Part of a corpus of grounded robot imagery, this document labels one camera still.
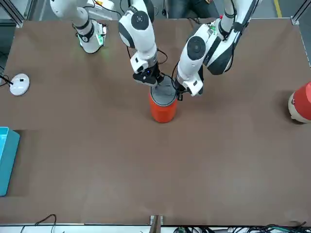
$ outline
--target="yellow stripe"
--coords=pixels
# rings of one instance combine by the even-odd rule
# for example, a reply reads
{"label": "yellow stripe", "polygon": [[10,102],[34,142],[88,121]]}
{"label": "yellow stripe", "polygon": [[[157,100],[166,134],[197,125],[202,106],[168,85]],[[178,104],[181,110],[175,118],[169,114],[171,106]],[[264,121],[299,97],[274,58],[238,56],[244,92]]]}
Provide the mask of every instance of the yellow stripe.
{"label": "yellow stripe", "polygon": [[282,12],[280,8],[280,4],[278,3],[278,0],[274,0],[274,5],[276,6],[276,13],[278,18],[282,18]]}

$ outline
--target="metal bracket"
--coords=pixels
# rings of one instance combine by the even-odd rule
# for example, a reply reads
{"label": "metal bracket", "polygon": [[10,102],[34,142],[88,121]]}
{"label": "metal bracket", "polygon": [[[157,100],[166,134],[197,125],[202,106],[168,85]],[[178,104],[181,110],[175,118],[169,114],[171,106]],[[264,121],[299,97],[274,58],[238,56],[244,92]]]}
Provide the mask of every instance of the metal bracket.
{"label": "metal bracket", "polygon": [[301,5],[301,7],[298,9],[296,14],[292,16],[292,24],[293,25],[299,25],[299,19],[301,16],[307,11],[307,8],[311,6],[311,0],[305,0],[305,2]]}
{"label": "metal bracket", "polygon": [[[151,216],[150,216],[150,225],[152,225],[152,222],[153,222],[155,216],[156,216],[156,215],[151,215]],[[161,220],[161,226],[164,225],[164,224],[163,224],[163,215],[158,215],[158,216],[160,217],[160,220]]]}
{"label": "metal bracket", "polygon": [[294,20],[293,16],[291,17],[291,21],[293,25],[299,25],[299,20]]}
{"label": "metal bracket", "polygon": [[161,225],[163,225],[163,216],[152,215],[150,216],[150,231],[149,233],[161,233]]}

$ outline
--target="green light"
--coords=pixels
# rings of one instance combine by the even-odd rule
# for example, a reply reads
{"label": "green light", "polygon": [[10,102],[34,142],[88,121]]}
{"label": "green light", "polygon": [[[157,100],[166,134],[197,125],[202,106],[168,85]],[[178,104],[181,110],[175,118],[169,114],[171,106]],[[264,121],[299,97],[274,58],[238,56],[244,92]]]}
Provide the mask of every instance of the green light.
{"label": "green light", "polygon": [[97,35],[97,40],[98,40],[98,43],[99,43],[100,45],[103,45],[103,44],[104,44],[104,37],[103,37],[103,36]]}

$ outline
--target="orange cup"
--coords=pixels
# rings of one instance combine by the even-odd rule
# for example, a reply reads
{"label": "orange cup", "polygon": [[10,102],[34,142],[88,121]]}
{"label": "orange cup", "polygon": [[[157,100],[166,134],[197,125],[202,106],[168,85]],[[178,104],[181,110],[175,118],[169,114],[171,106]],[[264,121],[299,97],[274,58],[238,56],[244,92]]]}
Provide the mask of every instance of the orange cup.
{"label": "orange cup", "polygon": [[174,118],[177,109],[177,99],[169,105],[161,106],[153,100],[151,93],[149,93],[149,103],[151,115],[157,122],[168,123]]}

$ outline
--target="cable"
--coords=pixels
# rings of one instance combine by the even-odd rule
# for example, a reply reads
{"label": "cable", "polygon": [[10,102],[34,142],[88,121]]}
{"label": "cable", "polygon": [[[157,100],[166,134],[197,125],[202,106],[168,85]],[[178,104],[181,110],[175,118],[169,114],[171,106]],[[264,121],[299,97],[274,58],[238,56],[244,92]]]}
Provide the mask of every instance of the cable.
{"label": "cable", "polygon": [[156,6],[154,6],[154,8],[157,9],[157,12],[156,12],[156,15],[155,15],[155,16],[157,16],[157,14],[159,14],[159,8],[157,8]]}
{"label": "cable", "polygon": [[120,9],[123,12],[123,14],[125,14],[124,10],[122,9],[121,3],[122,3],[122,0],[120,0]]}
{"label": "cable", "polygon": [[94,6],[84,6],[83,8],[85,9],[85,8],[95,8],[95,6],[96,6],[96,4],[95,4],[95,2],[93,2],[94,3]]}
{"label": "cable", "polygon": [[197,229],[195,229],[194,227],[192,227],[192,232],[195,231],[196,233],[199,233],[199,231]]}
{"label": "cable", "polygon": [[[231,4],[232,4],[233,14],[234,14],[234,17],[233,17],[233,24],[234,24],[235,23],[235,17],[237,16],[237,9],[235,8],[233,0],[231,0]],[[231,67],[232,67],[233,58],[234,58],[234,50],[235,50],[235,43],[232,44],[231,63],[230,63],[229,68],[225,71],[225,73],[228,72],[231,69]]]}
{"label": "cable", "polygon": [[127,46],[126,46],[126,50],[127,50],[128,57],[131,59],[130,51],[128,50]]}
{"label": "cable", "polygon": [[48,219],[49,219],[50,217],[52,217],[52,216],[54,217],[54,224],[53,224],[53,226],[52,226],[52,228],[51,228],[51,233],[52,233],[52,232],[53,232],[53,228],[54,228],[55,225],[56,225],[56,215],[55,215],[55,214],[51,214],[51,215],[47,216],[46,218],[44,218],[44,219],[42,219],[42,220],[36,222],[36,223],[35,223],[35,226],[38,226],[39,224],[41,224],[42,222],[48,220]]}
{"label": "cable", "polygon": [[122,17],[122,15],[121,15],[119,12],[114,11],[114,10],[109,10],[109,9],[103,7],[103,6],[100,5],[96,0],[93,0],[93,2],[96,3],[97,5],[99,5],[100,7],[104,8],[105,10],[110,11],[110,12],[114,12],[114,13],[117,13],[120,17]]}
{"label": "cable", "polygon": [[5,56],[6,58],[8,58],[8,55],[5,54],[5,53],[3,53],[3,52],[1,52],[1,51],[0,51],[0,55],[1,55],[1,56]]}
{"label": "cable", "polygon": [[187,18],[189,20],[193,20],[196,24],[201,24],[199,18]]}
{"label": "cable", "polygon": [[169,57],[168,57],[168,55],[165,52],[161,51],[159,48],[157,50],[165,56],[165,61],[164,62],[159,62],[159,65],[161,65],[161,64],[165,63]]}
{"label": "cable", "polygon": [[24,231],[26,226],[23,226],[22,229],[20,230],[20,233],[22,233]]}
{"label": "cable", "polygon": [[10,81],[9,76],[7,76],[6,74],[3,75],[3,76],[0,75],[0,77],[1,77],[2,80],[5,81],[5,83],[4,83],[4,84],[1,84],[0,87],[4,86],[4,85],[6,85],[6,84],[8,84],[8,85],[11,84],[11,85],[13,85],[13,83]]}
{"label": "cable", "polygon": [[236,231],[236,232],[234,231],[234,233],[239,233],[242,229],[244,229],[244,227],[241,227],[241,229],[239,229],[239,230]]}

